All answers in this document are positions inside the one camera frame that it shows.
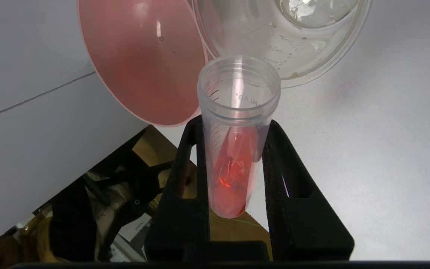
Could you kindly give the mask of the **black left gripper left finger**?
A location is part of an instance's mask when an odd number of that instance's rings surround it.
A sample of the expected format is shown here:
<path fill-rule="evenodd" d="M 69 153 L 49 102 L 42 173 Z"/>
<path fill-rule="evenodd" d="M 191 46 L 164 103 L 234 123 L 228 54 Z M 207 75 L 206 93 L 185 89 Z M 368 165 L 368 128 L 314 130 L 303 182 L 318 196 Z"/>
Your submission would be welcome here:
<path fill-rule="evenodd" d="M 197 196 L 184 198 L 191 149 L 197 149 Z M 181 262 L 186 246 L 210 240 L 208 182 L 202 117 L 184 128 L 169 178 L 145 238 L 149 262 Z"/>

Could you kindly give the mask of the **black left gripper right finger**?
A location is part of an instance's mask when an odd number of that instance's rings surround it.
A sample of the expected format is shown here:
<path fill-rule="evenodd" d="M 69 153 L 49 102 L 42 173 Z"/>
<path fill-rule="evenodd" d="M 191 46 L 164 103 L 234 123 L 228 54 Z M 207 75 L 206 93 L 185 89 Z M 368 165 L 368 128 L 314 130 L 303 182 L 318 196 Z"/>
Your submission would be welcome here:
<path fill-rule="evenodd" d="M 274 120 L 262 163 L 273 260 L 348 261 L 355 247 L 353 237 Z"/>

